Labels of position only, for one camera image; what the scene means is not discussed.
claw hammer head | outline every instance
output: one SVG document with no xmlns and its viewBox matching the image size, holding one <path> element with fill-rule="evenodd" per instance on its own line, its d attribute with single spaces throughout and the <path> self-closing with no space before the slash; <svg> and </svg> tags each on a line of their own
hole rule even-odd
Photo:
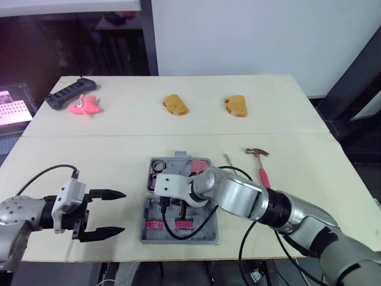
<svg viewBox="0 0 381 286">
<path fill-rule="evenodd" d="M 246 148 L 245 149 L 245 153 L 246 154 L 254 154 L 256 157 L 259 157 L 260 155 L 264 155 L 264 156 L 268 156 L 270 155 L 268 152 L 262 150 L 262 149 L 258 149 L 258 148 Z"/>
</svg>

computer screen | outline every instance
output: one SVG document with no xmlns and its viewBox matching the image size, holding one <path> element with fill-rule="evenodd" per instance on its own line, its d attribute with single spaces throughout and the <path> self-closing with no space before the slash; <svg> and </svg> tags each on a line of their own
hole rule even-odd
<svg viewBox="0 0 381 286">
<path fill-rule="evenodd" d="M 37 106 L 26 84 L 0 86 L 0 134 L 22 132 Z"/>
</svg>

laptop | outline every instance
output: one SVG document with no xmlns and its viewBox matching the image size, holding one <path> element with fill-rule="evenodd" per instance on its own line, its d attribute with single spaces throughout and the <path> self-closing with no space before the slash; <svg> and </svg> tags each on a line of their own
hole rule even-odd
<svg viewBox="0 0 381 286">
<path fill-rule="evenodd" d="M 0 165 L 37 112 L 25 83 L 0 86 Z"/>
</svg>

plastic tool kit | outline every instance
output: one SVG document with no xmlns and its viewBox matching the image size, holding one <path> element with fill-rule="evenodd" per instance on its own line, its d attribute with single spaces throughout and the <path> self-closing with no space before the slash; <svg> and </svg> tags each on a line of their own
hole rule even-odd
<svg viewBox="0 0 381 286">
<path fill-rule="evenodd" d="M 189 157 L 184 151 L 176 151 L 174 157 L 152 158 L 149 164 L 147 189 L 152 195 L 145 198 L 139 241 L 144 244 L 218 244 L 216 215 L 197 233 L 187 240 L 175 240 L 161 220 L 160 198 L 153 194 L 155 179 L 159 173 L 193 176 L 201 173 L 211 162 L 207 158 Z M 194 208 L 184 201 L 171 199 L 166 217 L 170 229 L 178 236 L 193 232 L 210 214 L 214 205 L 210 202 Z"/>
</svg>

cable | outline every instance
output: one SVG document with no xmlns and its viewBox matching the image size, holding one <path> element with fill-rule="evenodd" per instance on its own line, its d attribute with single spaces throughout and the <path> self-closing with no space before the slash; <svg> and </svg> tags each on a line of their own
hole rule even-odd
<svg viewBox="0 0 381 286">
<path fill-rule="evenodd" d="M 305 276 L 309 277 L 309 279 L 311 279 L 312 281 L 314 281 L 315 283 L 318 283 L 319 285 L 321 286 L 328 286 L 327 284 L 321 282 L 319 279 L 313 277 L 311 274 L 309 274 L 306 270 L 304 270 L 304 268 L 300 267 L 298 264 L 296 264 L 296 262 L 293 260 L 293 258 L 291 257 L 291 255 L 288 253 L 286 247 L 283 245 L 282 241 L 280 240 L 280 237 L 278 235 L 278 233 L 276 231 L 274 231 L 275 233 L 275 236 L 280 244 L 280 247 L 283 249 L 283 251 L 285 252 L 287 258 L 291 261 L 291 263 L 296 267 L 298 268 L 299 271 L 301 271 L 302 273 L 305 274 Z"/>
<path fill-rule="evenodd" d="M 290 286 L 290 284 L 287 282 L 287 280 L 285 280 L 285 278 L 283 276 L 281 276 L 279 271 L 276 271 L 276 273 L 278 273 L 279 277 L 281 277 L 281 279 L 286 283 L 287 286 Z"/>
<path fill-rule="evenodd" d="M 113 279 L 105 279 L 105 280 L 99 282 L 96 286 L 101 286 L 104 282 L 107 282 L 107 281 L 114 281 L 115 283 L 118 283 L 118 284 L 119 284 L 119 282 L 116 281 L 116 280 L 113 280 Z"/>
<path fill-rule="evenodd" d="M 119 282 L 119 281 L 117 281 L 117 280 L 113 280 L 113 279 L 105 279 L 105 280 L 102 280 L 101 282 L 99 282 L 96 286 L 100 286 L 100 285 L 102 285 L 104 282 L 107 282 L 107 281 L 114 281 L 115 283 L 118 283 L 118 284 L 120 284 L 120 285 L 123 285 L 124 283 L 127 282 L 128 278 L 129 278 L 129 274 L 130 274 L 130 272 L 131 272 L 131 269 L 132 269 L 132 267 L 134 266 L 135 263 L 138 263 L 138 262 L 135 261 L 135 262 L 133 262 L 133 263 L 131 264 L 131 266 L 129 267 L 129 270 L 128 270 L 128 272 L 127 272 L 127 275 L 126 275 L 126 279 L 125 279 L 123 282 Z"/>
<path fill-rule="evenodd" d="M 298 264 L 298 265 L 300 266 L 299 261 L 298 261 L 297 258 L 295 258 L 295 262 L 296 262 L 296 264 Z M 300 275 L 302 276 L 304 282 L 307 284 L 307 286 L 311 286 L 310 283 L 308 282 L 307 278 L 305 277 L 304 273 L 301 272 L 301 271 L 299 271 L 299 273 L 300 273 Z"/>
<path fill-rule="evenodd" d="M 253 221 L 251 225 L 249 226 L 248 230 L 246 231 L 245 235 L 243 236 L 243 239 L 241 241 L 241 246 L 239 247 L 239 254 L 238 254 L 238 267 L 239 267 L 239 272 L 241 273 L 241 277 L 243 281 L 245 282 L 246 286 L 250 286 L 249 281 L 246 279 L 245 273 L 243 272 L 243 266 L 242 266 L 242 250 L 243 246 L 245 245 L 245 241 L 251 231 L 251 229 L 254 227 L 254 225 L 257 223 L 257 221 Z"/>
<path fill-rule="evenodd" d="M 170 234 L 171 237 L 173 237 L 176 240 L 187 240 L 188 238 L 194 237 L 204 227 L 204 225 L 207 224 L 207 222 L 211 219 L 211 217 L 213 216 L 213 214 L 216 212 L 217 209 L 218 209 L 218 206 L 215 206 L 212 209 L 212 211 L 210 212 L 210 214 L 208 215 L 208 217 L 204 220 L 204 222 L 198 227 L 198 229 L 196 229 L 191 234 L 188 234 L 184 237 L 179 237 L 178 235 L 174 234 L 171 231 L 171 229 L 168 226 L 167 220 L 165 219 L 165 213 L 164 212 L 162 212 L 161 217 L 162 217 L 165 229 L 167 230 L 167 232 Z"/>
<path fill-rule="evenodd" d="M 238 172 L 241 172 L 242 174 L 244 174 L 246 177 L 248 177 L 248 179 L 250 181 L 252 181 L 251 177 L 243 170 L 241 170 L 240 168 L 237 168 L 237 167 L 233 167 L 233 166 L 221 166 L 221 167 L 218 167 L 219 169 L 232 169 L 232 170 L 236 170 Z"/>
<path fill-rule="evenodd" d="M 55 166 L 52 166 L 52 167 L 49 167 L 41 172 L 39 172 L 36 176 L 34 176 L 33 178 L 31 178 L 28 183 L 26 183 L 22 188 L 21 190 L 18 191 L 18 193 L 16 195 L 21 195 L 23 193 L 23 191 L 31 184 L 33 183 L 38 177 L 40 177 L 41 175 L 45 174 L 46 172 L 50 171 L 50 170 L 53 170 L 53 169 L 57 169 L 57 168 L 62 168 L 62 167 L 66 167 L 66 168 L 71 168 L 73 170 L 73 173 L 71 174 L 71 177 L 72 178 L 78 178 L 78 170 L 77 168 L 75 168 L 74 166 L 72 165 L 67 165 L 67 164 L 59 164 L 59 165 L 55 165 Z"/>
<path fill-rule="evenodd" d="M 233 167 L 233 166 L 221 166 L 221 167 L 218 167 L 220 169 L 232 169 L 232 170 L 236 170 L 238 172 L 241 172 L 242 174 L 244 174 L 250 181 L 252 181 L 251 177 L 243 170 L 241 170 L 240 168 L 237 168 L 237 167 Z M 242 266 L 242 251 L 243 251 L 243 247 L 245 245 L 245 241 L 249 235 L 249 233 L 251 232 L 251 229 L 254 227 L 254 225 L 257 223 L 257 221 L 253 221 L 251 223 L 251 225 L 249 226 L 248 230 L 246 231 L 245 235 L 243 236 L 242 238 L 242 241 L 241 241 L 241 246 L 239 247 L 239 254 L 238 254 L 238 267 L 239 267 L 239 272 L 241 273 L 241 277 L 245 283 L 246 286 L 250 286 L 250 283 L 249 281 L 246 279 L 246 276 L 245 276 L 245 273 L 243 272 L 243 266 Z"/>
</svg>

